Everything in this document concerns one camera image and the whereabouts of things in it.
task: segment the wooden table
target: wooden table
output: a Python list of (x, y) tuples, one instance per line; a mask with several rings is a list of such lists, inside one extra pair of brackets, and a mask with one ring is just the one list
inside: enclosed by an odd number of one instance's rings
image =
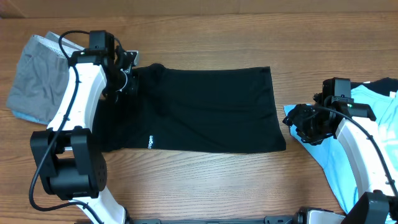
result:
[[(32, 131), (45, 126), (15, 119), (6, 108), (16, 63), (32, 34), (106, 29), (141, 66), (222, 70), (271, 66), (279, 121), (283, 105), (312, 103), (322, 81), (398, 78), (398, 13), (266, 14), (242, 16), (16, 19), (0, 21), (0, 223), (71, 223), (75, 207), (42, 213), (27, 193), (35, 171)], [(87, 45), (85, 35), (70, 40)], [(134, 218), (260, 218), (293, 214), (302, 205), (342, 212), (321, 167), (280, 128), (287, 150), (209, 154), (124, 149), (105, 154), (108, 187)], [(39, 205), (60, 203), (35, 191)]]

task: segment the gray cloth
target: gray cloth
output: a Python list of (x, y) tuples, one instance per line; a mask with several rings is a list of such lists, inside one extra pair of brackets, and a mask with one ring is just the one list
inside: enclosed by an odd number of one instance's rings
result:
[(33, 35), (17, 64), (7, 107), (48, 123), (57, 113), (68, 85), (65, 57)]

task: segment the blue towel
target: blue towel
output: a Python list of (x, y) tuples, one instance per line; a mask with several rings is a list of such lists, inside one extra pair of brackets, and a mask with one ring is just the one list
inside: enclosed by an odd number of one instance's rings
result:
[[(398, 170), (398, 97), (392, 98), (375, 93), (365, 86), (351, 90), (355, 103), (369, 104), (376, 115), (381, 142), (384, 145), (395, 170)], [(285, 114), (295, 105), (285, 106)], [(301, 142), (292, 126), (290, 133), (295, 137), (319, 163), (325, 172), (326, 179), (336, 196), (341, 208), (348, 213), (358, 201), (358, 191), (353, 171), (341, 144), (333, 138), (325, 139), (318, 146)]]

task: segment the white arm segment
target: white arm segment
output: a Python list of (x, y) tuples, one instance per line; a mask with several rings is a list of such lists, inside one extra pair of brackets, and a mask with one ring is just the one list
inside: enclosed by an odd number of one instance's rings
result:
[[(69, 120), (65, 123), (63, 131), (73, 130), (75, 126), (93, 130), (93, 120), (98, 100), (102, 90), (106, 86), (106, 76), (101, 65), (92, 63), (78, 63), (76, 69), (79, 73), (78, 92), (69, 114)], [(61, 105), (54, 119), (47, 126), (57, 131), (61, 125), (63, 115), (67, 112), (76, 85), (76, 75), (72, 67), (69, 68), (69, 82), (67, 90), (62, 98)]]
[[(76, 200), (88, 203), (99, 219), (105, 224), (124, 224), (126, 221), (126, 210), (115, 201), (108, 187), (105, 187), (105, 189), (99, 193), (98, 198), (79, 197), (74, 198), (71, 202)], [(98, 224), (87, 209), (83, 209), (80, 205), (77, 206), (83, 210), (94, 224)]]
[[(393, 179), (397, 177), (396, 170), (380, 142), (378, 125), (369, 118), (353, 117), (369, 134), (373, 135), (374, 140), (382, 152), (384, 160), (388, 166)], [(381, 190), (385, 195), (393, 196), (391, 186), (387, 184), (387, 177), (381, 165), (380, 158), (370, 140), (365, 134), (347, 119), (343, 119), (336, 131), (337, 140), (343, 146), (349, 164), (353, 170), (356, 185), (358, 187), (358, 197), (365, 192)]]
[[(78, 63), (76, 64), (76, 69), (79, 73), (80, 81), (78, 92), (68, 117), (69, 120), (65, 123), (62, 130), (73, 130), (75, 126), (81, 126), (82, 128), (89, 128), (92, 131), (98, 100), (106, 86), (106, 76), (101, 65)], [(75, 90), (75, 82), (75, 71), (70, 67), (67, 90), (65, 91), (57, 114), (47, 128), (53, 128), (53, 131), (57, 131), (60, 127), (63, 115), (67, 111), (73, 91)], [(74, 198), (71, 202), (76, 200), (88, 203), (99, 219), (106, 224), (124, 224), (125, 222), (125, 209), (115, 201), (107, 187), (99, 193), (98, 198), (79, 197)], [(93, 223), (98, 223), (87, 209), (83, 209), (79, 205), (78, 207), (84, 211)]]

